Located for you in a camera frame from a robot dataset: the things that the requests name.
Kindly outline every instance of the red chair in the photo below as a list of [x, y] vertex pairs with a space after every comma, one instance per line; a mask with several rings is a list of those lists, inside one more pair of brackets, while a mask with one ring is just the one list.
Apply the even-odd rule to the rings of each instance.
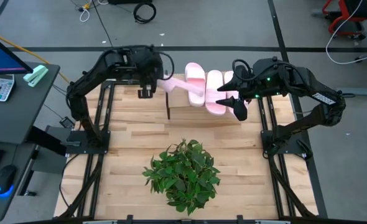
[[[322, 12], [325, 14], [326, 19], [330, 19], [332, 22], [328, 27], [328, 31], [334, 34], [336, 28], [346, 21], [359, 6], [361, 0], [339, 0], [338, 5], [340, 6], [340, 11], [329, 12], [326, 8], [332, 3], [333, 0], [328, 0], [324, 5]], [[351, 17], [346, 24], [344, 24], [341, 29], [336, 33], [336, 35], [348, 35], [353, 38], [364, 39], [363, 35], [364, 28], [361, 22], [367, 20], [367, 0], [363, 0], [361, 6], [356, 11], [356, 13]]]

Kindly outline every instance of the potted plant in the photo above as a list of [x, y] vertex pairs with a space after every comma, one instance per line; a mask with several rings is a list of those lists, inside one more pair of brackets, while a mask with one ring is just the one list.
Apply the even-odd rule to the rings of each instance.
[[142, 174], [151, 183], [151, 192], [165, 192], [168, 205], [178, 212], [187, 208], [190, 215], [196, 208], [204, 208], [210, 198], [214, 198], [214, 184], [219, 185], [216, 176], [220, 171], [213, 167], [214, 158], [196, 140], [186, 143], [183, 139], [173, 152], [168, 147], [160, 153], [161, 160], [152, 157], [151, 169], [145, 167]]

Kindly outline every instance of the concrete floor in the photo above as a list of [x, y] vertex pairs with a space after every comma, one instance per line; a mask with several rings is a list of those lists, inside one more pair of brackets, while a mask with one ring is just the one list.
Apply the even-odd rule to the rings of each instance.
[[[75, 0], [77, 4], [87, 1]], [[113, 45], [155, 44], [164, 46], [252, 46], [278, 47], [269, 6], [265, 0], [154, 0], [157, 16], [140, 25], [132, 15], [112, 5], [98, 10]], [[286, 47], [324, 47], [330, 35], [327, 22], [310, 16], [324, 0], [274, 0]], [[132, 11], [133, 5], [122, 5]], [[108, 47], [109, 41], [96, 12], [88, 22], [80, 22], [80, 13], [67, 0], [9, 0], [0, 16], [0, 35], [24, 47]], [[347, 38], [338, 38], [332, 47], [353, 48]], [[356, 47], [367, 47], [367, 38]], [[58, 64], [62, 72], [76, 80], [82, 70], [91, 68], [101, 52], [37, 52]], [[243, 58], [250, 64], [259, 58], [280, 52], [167, 52], [175, 61], [176, 72], [186, 63], [200, 63], [205, 70], [229, 70], [232, 60]], [[26, 61], [37, 59], [16, 53]], [[356, 53], [332, 54], [336, 60], [353, 60]], [[367, 61], [336, 65], [324, 53], [290, 53], [290, 63], [308, 67], [324, 84], [332, 87], [367, 86]], [[57, 78], [55, 84], [66, 88]], [[303, 111], [315, 102], [300, 99]], [[367, 221], [367, 97], [347, 99], [340, 124], [316, 127], [309, 131], [320, 185], [329, 218]], [[64, 96], [51, 90], [46, 102], [61, 116], [69, 116]], [[60, 118], [43, 107], [35, 125], [59, 126]], [[16, 197], [2, 223], [49, 219], [53, 215], [60, 176], [37, 173], [29, 189], [35, 198]]]

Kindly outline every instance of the wooden table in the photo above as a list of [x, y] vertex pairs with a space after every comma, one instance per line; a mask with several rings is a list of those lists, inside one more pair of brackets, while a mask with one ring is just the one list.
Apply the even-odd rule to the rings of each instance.
[[[234, 220], [237, 215], [243, 215], [244, 219], [277, 218], [271, 173], [268, 161], [262, 157], [262, 126], [256, 101], [249, 106], [248, 119], [239, 122], [229, 112], [224, 116], [213, 116], [204, 107], [189, 106], [187, 92], [177, 89], [169, 95], [171, 120], [168, 120], [163, 90], [159, 88], [153, 99], [140, 100], [137, 89], [137, 86], [117, 86], [115, 89], [109, 125], [110, 149], [103, 163], [95, 218], [126, 219], [127, 215], [134, 215], [136, 220], [188, 218], [186, 212], [176, 212], [175, 207], [166, 205], [164, 194], [151, 194], [150, 186], [144, 185], [146, 178], [141, 174], [144, 166], [150, 166], [153, 155], [158, 156], [182, 138], [202, 142], [204, 149], [215, 158], [216, 168], [221, 171], [217, 196], [189, 218]], [[92, 117], [96, 113], [98, 96], [99, 88], [86, 96]], [[293, 122], [289, 98], [275, 96], [273, 101], [277, 122]], [[81, 189], [86, 158], [87, 155], [80, 155], [66, 168], [62, 191], [68, 203]], [[285, 155], [285, 159], [292, 189], [316, 214], [305, 161], [294, 155]], [[281, 188], [285, 214], [288, 215], [283, 192]], [[91, 191], [86, 200], [85, 214], [88, 214], [90, 196]], [[65, 209], [59, 195], [55, 216]]]

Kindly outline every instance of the blue light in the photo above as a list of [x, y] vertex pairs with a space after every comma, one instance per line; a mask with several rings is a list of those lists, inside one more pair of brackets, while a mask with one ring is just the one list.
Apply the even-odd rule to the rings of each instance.
[[0, 194], [0, 197], [9, 197], [13, 191], [14, 191], [14, 185], [12, 185], [7, 192]]

